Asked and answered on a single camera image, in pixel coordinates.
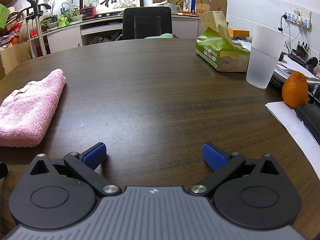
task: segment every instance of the blender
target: blender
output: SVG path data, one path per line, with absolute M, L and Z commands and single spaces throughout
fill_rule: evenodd
M 84 7 L 81 9 L 83 20 L 92 19 L 96 17 L 96 7 L 93 5 L 93 0 L 83 0 Z

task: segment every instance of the green box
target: green box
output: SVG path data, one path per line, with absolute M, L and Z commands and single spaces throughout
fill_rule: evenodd
M 217 71 L 246 72 L 250 53 L 208 28 L 196 40 L 196 53 Z
M 0 31 L 4 30 L 10 10 L 0 3 Z

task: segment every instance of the electrical outlet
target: electrical outlet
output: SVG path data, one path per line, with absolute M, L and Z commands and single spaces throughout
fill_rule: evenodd
M 284 11 L 284 14 L 288 17 L 287 21 L 291 21 L 294 24 L 298 23 L 301 26 L 304 25 L 307 29 L 310 28 L 310 19 L 286 11 Z
M 292 23 L 296 23 L 293 13 L 284 12 L 284 14 L 287 16 L 286 20 L 291 21 Z
M 302 15 L 302 14 L 301 14 L 301 13 L 302 13 L 302 7 L 295 5 L 295 6 L 294 6 L 294 10 L 295 10 L 294 13 L 295 13 L 296 15 L 298 15 L 298 16 Z

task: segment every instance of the metal screw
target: metal screw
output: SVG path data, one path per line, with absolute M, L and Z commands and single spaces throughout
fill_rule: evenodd
M 205 186 L 203 186 L 203 185 L 193 185 L 193 186 L 191 187 L 191 191 L 192 191 L 193 193 L 198 193 L 198 194 L 200 194 L 200 193 L 206 192 L 206 191 L 207 191 L 207 188 L 206 188 Z
M 116 193 L 119 188 L 116 185 L 106 185 L 102 188 L 105 193 Z

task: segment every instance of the black office chair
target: black office chair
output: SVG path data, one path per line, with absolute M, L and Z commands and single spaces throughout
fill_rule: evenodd
M 5 163 L 0 162 L 0 179 L 6 177 L 8 174 L 8 168 L 7 165 L 5 165 Z
M 123 39 L 144 39 L 172 33 L 170 7 L 127 8 L 123 13 Z

